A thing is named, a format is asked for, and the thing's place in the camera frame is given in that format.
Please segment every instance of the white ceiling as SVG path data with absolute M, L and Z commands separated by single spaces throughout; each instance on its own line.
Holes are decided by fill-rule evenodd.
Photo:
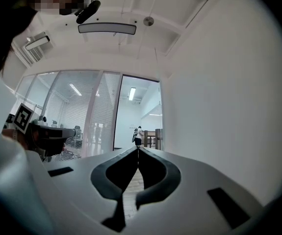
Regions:
M 137 46 L 142 48 L 156 48 L 162 55 L 168 55 L 175 42 L 186 31 L 195 15 L 207 0 L 100 0 L 98 12 L 86 23 L 118 22 L 137 26 L 135 35 L 113 33 L 85 33 L 78 32 L 75 15 L 60 16 L 37 13 L 28 30 L 21 39 L 15 41 L 22 46 L 26 37 L 45 32 L 51 39 L 53 48 L 71 45 L 96 44 L 120 46 Z M 155 23 L 146 27 L 143 19 L 151 15 Z
M 155 82 L 135 77 L 124 76 L 122 78 L 120 99 L 127 100 L 130 95 L 131 88 L 134 87 L 136 88 L 136 90 L 133 97 L 133 102 L 140 103 L 151 83 Z

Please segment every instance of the ceiling lamp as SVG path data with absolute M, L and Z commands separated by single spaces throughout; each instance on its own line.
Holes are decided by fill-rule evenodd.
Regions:
M 39 47 L 40 45 L 43 45 L 45 43 L 48 43 L 50 41 L 49 37 L 48 36 L 45 36 L 45 37 L 42 37 L 28 45 L 25 46 L 25 48 L 27 50 L 31 50 L 31 49 L 34 49 L 36 47 Z
M 130 96 L 129 96 L 129 100 L 132 101 L 133 97 L 134 97 L 134 93 L 135 93 L 136 88 L 132 87 L 130 90 Z
M 78 26 L 79 33 L 116 32 L 134 35 L 136 26 L 126 23 L 85 23 Z
M 77 88 L 73 84 L 69 84 L 69 85 L 79 96 L 82 96 L 82 94 L 77 90 Z

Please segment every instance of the black slot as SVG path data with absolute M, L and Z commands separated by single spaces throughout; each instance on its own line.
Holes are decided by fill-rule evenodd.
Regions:
M 208 190 L 207 193 L 232 229 L 237 228 L 250 219 L 245 211 L 243 211 L 221 188 Z
M 60 169 L 57 169 L 57 170 L 50 170 L 50 171 L 48 171 L 48 174 L 51 177 L 55 177 L 55 176 L 58 176 L 58 175 L 68 173 L 70 171 L 73 171 L 73 169 L 71 169 L 70 167 L 64 167 L 64 168 L 60 168 Z

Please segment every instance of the doorway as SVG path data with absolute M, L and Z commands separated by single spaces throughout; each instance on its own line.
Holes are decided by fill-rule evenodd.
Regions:
M 116 120 L 114 149 L 131 148 L 134 130 L 141 126 L 144 133 L 155 133 L 162 129 L 162 108 L 160 96 L 160 83 L 138 77 L 123 76 Z M 148 135 L 155 148 L 155 138 Z

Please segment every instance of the window blind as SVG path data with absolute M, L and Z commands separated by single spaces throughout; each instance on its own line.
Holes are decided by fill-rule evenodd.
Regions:
M 87 156 L 94 156 L 112 151 L 112 120 L 119 93 L 120 74 L 104 72 L 101 78 L 91 115 L 88 130 Z
M 17 92 L 15 93 L 15 97 L 17 98 L 17 100 L 16 100 L 15 104 L 13 105 L 10 114 L 15 115 L 19 106 L 20 106 L 20 104 L 24 103 L 24 101 L 26 99 L 27 91 L 28 91 L 30 85 L 32 84 L 34 77 L 35 77 L 35 75 L 26 76 L 26 77 L 22 78 L 20 85 L 17 89 Z
M 65 151 L 54 160 L 81 158 L 83 130 L 92 90 L 98 71 L 62 71 L 58 75 L 45 110 L 48 126 L 76 129 L 76 136 L 67 139 Z
M 38 115 L 42 113 L 47 94 L 57 74 L 58 72 L 50 72 L 37 75 L 26 95 L 24 104 Z

